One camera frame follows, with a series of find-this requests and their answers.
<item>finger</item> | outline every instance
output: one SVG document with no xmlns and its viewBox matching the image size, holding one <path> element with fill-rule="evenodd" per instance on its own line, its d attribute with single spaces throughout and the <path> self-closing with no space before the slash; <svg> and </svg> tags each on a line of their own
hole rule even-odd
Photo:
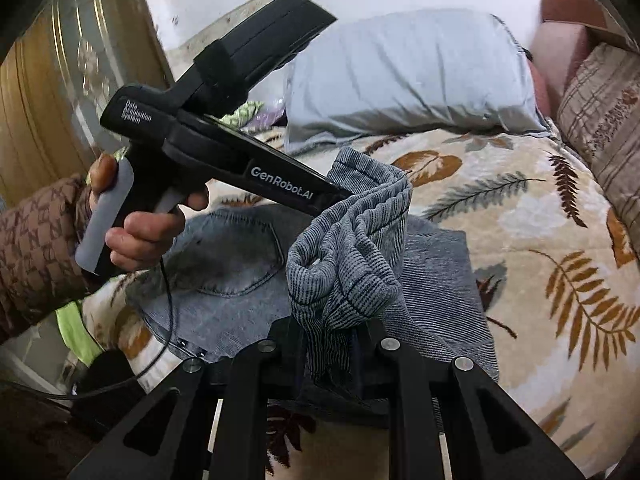
<svg viewBox="0 0 640 480">
<path fill-rule="evenodd" d="M 120 267 L 127 272 L 135 272 L 137 270 L 150 269 L 151 267 L 155 267 L 157 262 L 139 262 L 137 260 L 132 260 L 127 258 L 126 256 L 122 256 L 122 254 L 118 254 L 116 251 L 111 251 L 111 263 L 113 265 Z"/>
<path fill-rule="evenodd" d="M 99 195 L 109 188 L 118 173 L 118 163 L 108 153 L 102 153 L 89 169 L 91 191 Z"/>
<path fill-rule="evenodd" d="M 186 200 L 186 205 L 195 211 L 202 211 L 209 205 L 209 189 L 191 193 Z"/>
<path fill-rule="evenodd" d="M 124 219 L 124 229 L 135 238 L 148 242 L 171 240 L 184 229 L 184 214 L 178 208 L 173 213 L 136 211 Z"/>
<path fill-rule="evenodd" d="M 107 231 L 105 243 L 107 247 L 131 260 L 150 262 L 158 261 L 169 250 L 172 240 L 170 238 L 161 242 L 139 240 L 124 229 L 114 227 Z"/>
</svg>

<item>pocket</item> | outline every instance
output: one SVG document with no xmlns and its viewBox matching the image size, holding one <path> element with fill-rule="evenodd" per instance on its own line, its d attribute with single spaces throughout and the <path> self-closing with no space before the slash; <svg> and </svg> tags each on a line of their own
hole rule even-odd
<svg viewBox="0 0 640 480">
<path fill-rule="evenodd" d="M 174 285 L 232 298 L 256 289 L 284 266 L 278 237 L 256 210 L 218 210 L 191 234 L 178 256 Z"/>
</svg>

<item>floral blanket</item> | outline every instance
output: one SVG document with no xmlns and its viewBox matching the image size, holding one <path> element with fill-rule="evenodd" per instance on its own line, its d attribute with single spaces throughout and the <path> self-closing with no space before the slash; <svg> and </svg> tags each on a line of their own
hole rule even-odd
<svg viewBox="0 0 640 480">
<path fill-rule="evenodd" d="M 261 134 L 279 147 L 282 131 Z M 627 233 L 589 170 L 553 139 L 434 130 L 367 137 L 354 149 L 410 172 L 411 213 L 466 231 L 495 338 L 500 386 L 590 476 L 615 463 L 640 430 L 640 271 Z M 326 174 L 337 148 L 299 157 Z M 211 206 L 260 197 L 210 182 Z M 122 291 L 84 302 L 83 319 L 134 371 L 158 352 Z M 168 354 L 149 390 L 178 359 Z M 268 474 L 277 479 L 387 478 L 385 431 L 272 408 Z"/>
</svg>

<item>silver screw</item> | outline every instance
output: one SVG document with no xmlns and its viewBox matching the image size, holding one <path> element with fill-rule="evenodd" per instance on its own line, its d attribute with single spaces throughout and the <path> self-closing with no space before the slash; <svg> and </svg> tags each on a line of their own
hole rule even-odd
<svg viewBox="0 0 640 480">
<path fill-rule="evenodd" d="M 380 346 L 385 350 L 398 350 L 400 348 L 400 342 L 398 339 L 394 339 L 392 337 L 385 337 L 382 341 L 380 341 Z"/>
<path fill-rule="evenodd" d="M 188 374 L 196 373 L 201 368 L 202 368 L 202 361 L 200 361 L 200 359 L 197 359 L 195 357 L 192 357 L 182 362 L 182 369 Z"/>
<path fill-rule="evenodd" d="M 273 352 L 276 349 L 276 343 L 271 339 L 263 339 L 262 341 L 258 341 L 258 350 L 263 354 L 268 354 Z"/>
<path fill-rule="evenodd" d="M 459 357 L 454 361 L 454 364 L 458 370 L 462 370 L 463 372 L 468 372 L 474 367 L 474 362 L 468 357 Z"/>
</svg>

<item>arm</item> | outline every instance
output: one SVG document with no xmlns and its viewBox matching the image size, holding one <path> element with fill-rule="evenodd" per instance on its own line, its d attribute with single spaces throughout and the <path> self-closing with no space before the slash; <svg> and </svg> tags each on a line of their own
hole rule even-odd
<svg viewBox="0 0 640 480">
<path fill-rule="evenodd" d="M 73 258 L 90 192 L 80 176 L 65 178 L 0 215 L 0 344 L 102 285 Z"/>
</svg>

